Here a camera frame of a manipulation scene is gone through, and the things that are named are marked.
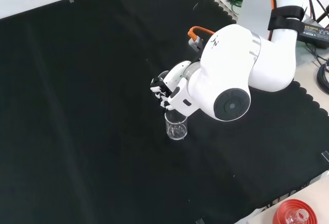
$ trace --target black cable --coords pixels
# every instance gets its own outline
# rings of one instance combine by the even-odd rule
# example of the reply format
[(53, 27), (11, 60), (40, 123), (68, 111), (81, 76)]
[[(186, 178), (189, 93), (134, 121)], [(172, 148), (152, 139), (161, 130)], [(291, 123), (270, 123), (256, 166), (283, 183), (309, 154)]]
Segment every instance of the black cable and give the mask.
[(236, 13), (236, 12), (234, 11), (233, 6), (235, 6), (235, 4), (234, 4), (234, 3), (231, 3), (231, 10), (232, 10), (232, 12), (233, 12), (236, 16), (239, 16), (240, 14), (238, 14), (238, 13)]
[(310, 47), (309, 47), (309, 45), (307, 44), (307, 43), (305, 43), (306, 44), (306, 46), (308, 47), (308, 49), (310, 50), (310, 53), (311, 54), (313, 54), (313, 56), (316, 58), (320, 58), (320, 59), (322, 59), (322, 60), (324, 60), (324, 61), (327, 61), (327, 59), (325, 59), (324, 57), (321, 57), (321, 56), (319, 56), (317, 53), (316, 53), (316, 47), (314, 47), (314, 50), (312, 50)]
[(235, 2), (232, 2), (232, 4), (233, 4), (234, 6), (236, 6), (236, 7), (242, 7), (241, 5), (238, 5), (238, 4), (235, 3)]
[[(328, 70), (328, 65), (329, 65), (329, 59), (326, 60), (325, 58), (323, 57), (320, 57), (318, 54), (317, 54), (317, 51), (316, 51), (316, 47), (314, 47), (314, 51), (308, 46), (308, 44), (306, 44), (306, 46), (308, 47), (308, 49), (311, 51), (311, 53), (314, 55), (314, 57), (317, 59), (318, 63), (320, 64), (320, 68), (318, 70), (318, 73), (317, 73), (317, 83), (318, 85), (320, 86), (320, 88), (329, 95), (329, 82), (328, 82), (328, 79), (325, 75), (326, 72), (329, 72)], [(319, 60), (319, 58), (325, 60), (326, 62), (324, 64), (322, 64)]]
[(320, 69), (317, 74), (317, 82), (318, 82), (320, 88), (329, 95), (329, 82), (325, 76), (325, 72), (327, 70), (328, 63), (329, 63), (329, 61), (324, 63), (322, 66), (320, 66)]
[(324, 8), (324, 6), (321, 4), (321, 2), (319, 0), (317, 0), (317, 2), (319, 3), (319, 5), (321, 6), (321, 8), (323, 9), (323, 11), (326, 13), (327, 17), (329, 18), (329, 14), (327, 13), (326, 9)]
[(309, 2), (309, 7), (310, 7), (310, 11), (311, 11), (311, 17), (313, 18), (313, 20), (315, 20), (316, 19), (316, 17), (315, 17), (315, 11), (314, 11), (314, 6), (313, 6), (313, 1), (312, 0), (308, 0), (308, 2)]
[(327, 7), (325, 8), (325, 10), (326, 10), (327, 12), (321, 14), (321, 15), (317, 18), (317, 20), (316, 20), (317, 23), (321, 22), (321, 21), (326, 17), (326, 15), (329, 13), (329, 6), (327, 6)]

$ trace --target table surface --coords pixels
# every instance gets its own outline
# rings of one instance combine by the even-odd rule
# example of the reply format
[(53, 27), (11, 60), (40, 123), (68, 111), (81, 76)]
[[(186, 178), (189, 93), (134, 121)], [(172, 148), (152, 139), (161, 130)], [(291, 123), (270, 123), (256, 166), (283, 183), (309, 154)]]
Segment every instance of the table surface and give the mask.
[[(318, 218), (318, 224), (329, 223), (329, 176), (311, 184), (284, 201), (288, 199), (298, 199), (306, 202), (314, 210)], [(256, 215), (247, 221), (247, 224), (271, 224), (276, 210), (284, 201)]]
[[(298, 44), (296, 51), (297, 60), (301, 60), (300, 58), (314, 58), (314, 56), (306, 50), (304, 45)], [(329, 58), (329, 50), (317, 50), (317, 53), (326, 59)], [(300, 83), (301, 87), (306, 89), (307, 93), (313, 97), (314, 101), (320, 104), (321, 108), (329, 112), (329, 95), (323, 92), (317, 84), (316, 77), (318, 70), (319, 63), (314, 59), (312, 62), (296, 69), (295, 80)]]

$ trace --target black cloth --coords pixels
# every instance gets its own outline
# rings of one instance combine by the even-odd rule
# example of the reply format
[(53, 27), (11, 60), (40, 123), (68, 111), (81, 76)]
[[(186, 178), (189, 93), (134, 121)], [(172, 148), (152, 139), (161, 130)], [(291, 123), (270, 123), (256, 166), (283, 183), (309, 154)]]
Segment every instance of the black cloth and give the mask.
[(194, 57), (190, 27), (234, 23), (213, 0), (74, 1), (0, 22), (1, 223), (234, 223), (328, 168), (297, 82), (167, 138), (150, 82)]

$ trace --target red container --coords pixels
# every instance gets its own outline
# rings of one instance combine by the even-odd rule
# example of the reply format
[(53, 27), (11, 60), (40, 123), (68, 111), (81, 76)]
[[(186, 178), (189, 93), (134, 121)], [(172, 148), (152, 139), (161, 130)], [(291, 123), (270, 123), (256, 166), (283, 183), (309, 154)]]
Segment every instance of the red container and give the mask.
[(312, 208), (306, 203), (296, 199), (287, 200), (280, 204), (273, 217), (273, 224), (286, 224), (285, 215), (287, 211), (291, 209), (306, 210), (309, 214), (307, 224), (318, 224), (317, 216), (315, 215)]

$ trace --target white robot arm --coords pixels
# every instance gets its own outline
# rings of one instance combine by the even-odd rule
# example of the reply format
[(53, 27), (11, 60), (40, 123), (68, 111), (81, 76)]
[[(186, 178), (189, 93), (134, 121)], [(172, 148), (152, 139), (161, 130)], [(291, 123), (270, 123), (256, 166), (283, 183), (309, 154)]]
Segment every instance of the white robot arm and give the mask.
[[(302, 5), (303, 0), (277, 0), (278, 8)], [(180, 63), (164, 76), (172, 92), (164, 97), (168, 109), (190, 116), (200, 108), (221, 121), (242, 117), (250, 107), (249, 86), (274, 92), (290, 84), (296, 70), (296, 40), (297, 32), (290, 29), (274, 30), (271, 41), (239, 25), (217, 31), (200, 62)], [(159, 92), (156, 87), (151, 90)]]

